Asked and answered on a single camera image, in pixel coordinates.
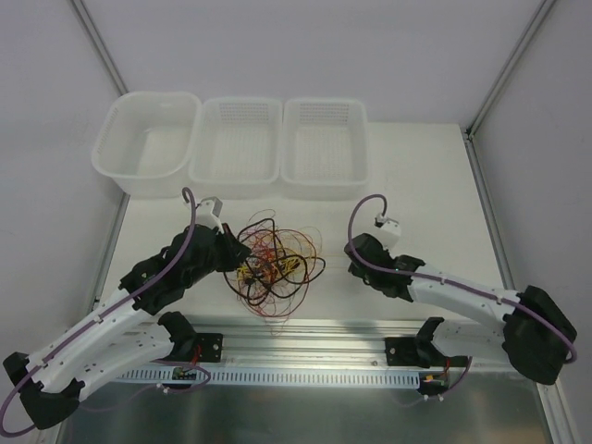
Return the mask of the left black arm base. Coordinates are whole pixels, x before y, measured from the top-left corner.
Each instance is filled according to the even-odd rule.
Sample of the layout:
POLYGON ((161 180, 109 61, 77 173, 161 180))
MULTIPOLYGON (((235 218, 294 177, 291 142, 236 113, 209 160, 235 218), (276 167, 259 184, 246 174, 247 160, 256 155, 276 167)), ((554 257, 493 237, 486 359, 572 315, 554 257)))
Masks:
POLYGON ((220 363, 224 335, 221 333, 197 333, 192 345, 191 361, 194 364, 220 363))

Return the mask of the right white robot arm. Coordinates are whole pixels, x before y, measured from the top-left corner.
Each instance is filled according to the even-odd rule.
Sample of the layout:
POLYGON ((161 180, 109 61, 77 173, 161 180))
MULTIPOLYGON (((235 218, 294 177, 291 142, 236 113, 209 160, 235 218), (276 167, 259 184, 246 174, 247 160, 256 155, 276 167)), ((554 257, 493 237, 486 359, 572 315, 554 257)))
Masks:
POLYGON ((388 298, 433 305, 462 317, 428 318, 395 357, 423 368, 445 360, 479 358, 510 364, 522 376, 543 385, 556 382, 576 359, 577 331, 542 289, 489 289, 448 277, 425 261, 393 257, 374 236, 350 238, 344 248, 350 273, 388 298))

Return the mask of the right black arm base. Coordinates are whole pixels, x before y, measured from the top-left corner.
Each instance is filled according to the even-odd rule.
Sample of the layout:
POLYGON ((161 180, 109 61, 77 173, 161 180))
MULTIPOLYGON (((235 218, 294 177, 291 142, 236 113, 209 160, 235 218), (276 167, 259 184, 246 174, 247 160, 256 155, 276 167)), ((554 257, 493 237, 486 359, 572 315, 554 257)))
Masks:
POLYGON ((421 359, 412 337, 384 338, 387 366, 421 366, 421 359))

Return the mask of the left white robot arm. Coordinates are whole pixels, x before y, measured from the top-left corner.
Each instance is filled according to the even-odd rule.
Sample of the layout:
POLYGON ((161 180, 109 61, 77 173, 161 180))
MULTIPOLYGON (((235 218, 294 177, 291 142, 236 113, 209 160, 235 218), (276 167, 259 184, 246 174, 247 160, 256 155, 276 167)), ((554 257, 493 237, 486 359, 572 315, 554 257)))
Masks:
POLYGON ((181 312, 166 308, 211 273, 236 270, 250 252, 228 225, 185 228, 60 339, 36 353, 6 357, 3 367, 15 386, 8 397, 19 398, 33 427, 44 430, 137 366, 219 362, 222 335, 198 333, 181 312))

